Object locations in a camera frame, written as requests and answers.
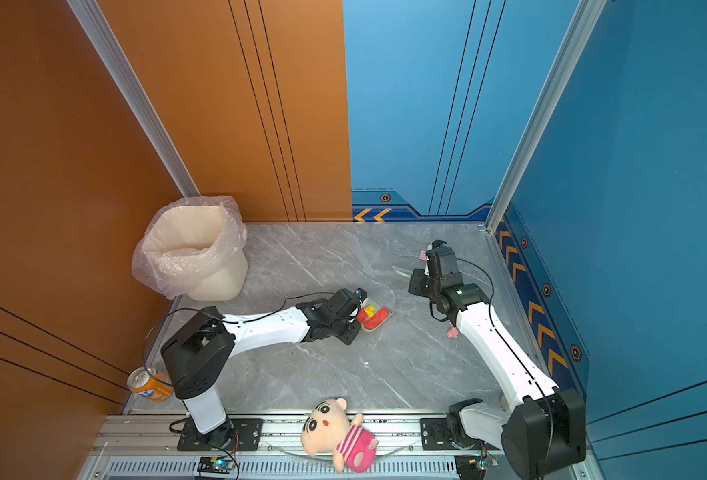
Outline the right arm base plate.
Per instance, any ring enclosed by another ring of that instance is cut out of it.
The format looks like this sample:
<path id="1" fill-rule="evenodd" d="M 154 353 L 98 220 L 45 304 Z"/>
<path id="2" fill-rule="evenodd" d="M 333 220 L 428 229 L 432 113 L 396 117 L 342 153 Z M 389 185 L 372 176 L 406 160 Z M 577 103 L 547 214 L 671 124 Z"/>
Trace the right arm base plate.
<path id="1" fill-rule="evenodd" d="M 421 442 L 427 451 L 439 450 L 497 450 L 497 446 L 471 438 L 457 419 L 425 417 L 419 420 Z"/>

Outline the green hand brush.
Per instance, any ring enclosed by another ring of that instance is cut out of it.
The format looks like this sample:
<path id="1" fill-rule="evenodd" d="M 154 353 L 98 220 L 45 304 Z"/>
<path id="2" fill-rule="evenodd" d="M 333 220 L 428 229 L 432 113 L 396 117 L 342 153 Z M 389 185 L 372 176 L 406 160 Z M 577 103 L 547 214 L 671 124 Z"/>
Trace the green hand brush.
<path id="1" fill-rule="evenodd" d="M 405 269 L 405 268 L 393 266 L 393 271 L 394 271 L 397 275 L 399 275 L 399 276 L 401 276 L 401 277 L 404 277 L 404 278 L 407 278 L 407 279 L 409 279 L 409 278 L 411 278 L 411 276 L 413 276 L 413 272 L 412 272 L 411 270 L 409 270 L 409 269 Z"/>

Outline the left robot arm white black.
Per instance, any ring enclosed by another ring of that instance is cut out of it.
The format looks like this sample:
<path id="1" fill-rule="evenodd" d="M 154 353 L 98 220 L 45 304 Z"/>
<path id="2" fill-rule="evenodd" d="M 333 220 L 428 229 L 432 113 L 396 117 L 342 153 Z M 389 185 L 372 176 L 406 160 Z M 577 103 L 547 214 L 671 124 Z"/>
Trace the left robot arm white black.
<path id="1" fill-rule="evenodd" d="M 160 348 L 174 395 L 185 406 L 197 439 L 227 440 L 234 430 L 216 386 L 229 358 L 327 338 L 349 345 L 359 335 L 357 315 L 367 300 L 365 290 L 343 288 L 327 298 L 298 299 L 295 306 L 256 315 L 225 315 L 214 306 L 199 309 Z"/>

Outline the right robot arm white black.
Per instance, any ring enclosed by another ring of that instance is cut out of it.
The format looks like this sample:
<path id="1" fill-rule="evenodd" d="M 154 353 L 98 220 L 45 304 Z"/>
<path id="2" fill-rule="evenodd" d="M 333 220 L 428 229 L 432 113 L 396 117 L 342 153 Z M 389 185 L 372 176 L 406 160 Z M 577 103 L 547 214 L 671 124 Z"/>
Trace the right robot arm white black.
<path id="1" fill-rule="evenodd" d="M 465 282 L 447 242 L 427 247 L 425 268 L 413 270 L 409 293 L 427 299 L 433 319 L 471 342 L 503 392 L 499 408 L 478 399 L 449 407 L 447 429 L 455 446 L 499 446 L 521 479 L 543 479 L 587 458 L 581 394 L 561 389 L 525 354 L 497 317 L 493 298 Z"/>

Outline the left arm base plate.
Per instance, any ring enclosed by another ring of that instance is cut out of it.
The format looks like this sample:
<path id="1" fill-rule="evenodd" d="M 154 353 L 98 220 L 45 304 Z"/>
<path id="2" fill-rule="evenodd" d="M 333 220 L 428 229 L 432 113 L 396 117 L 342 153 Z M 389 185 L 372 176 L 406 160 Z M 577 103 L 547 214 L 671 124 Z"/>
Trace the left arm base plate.
<path id="1" fill-rule="evenodd" d="M 256 451 L 263 428 L 260 418 L 229 417 L 225 424 L 207 434 L 200 433 L 191 418 L 173 421 L 169 431 L 178 438 L 179 451 Z"/>

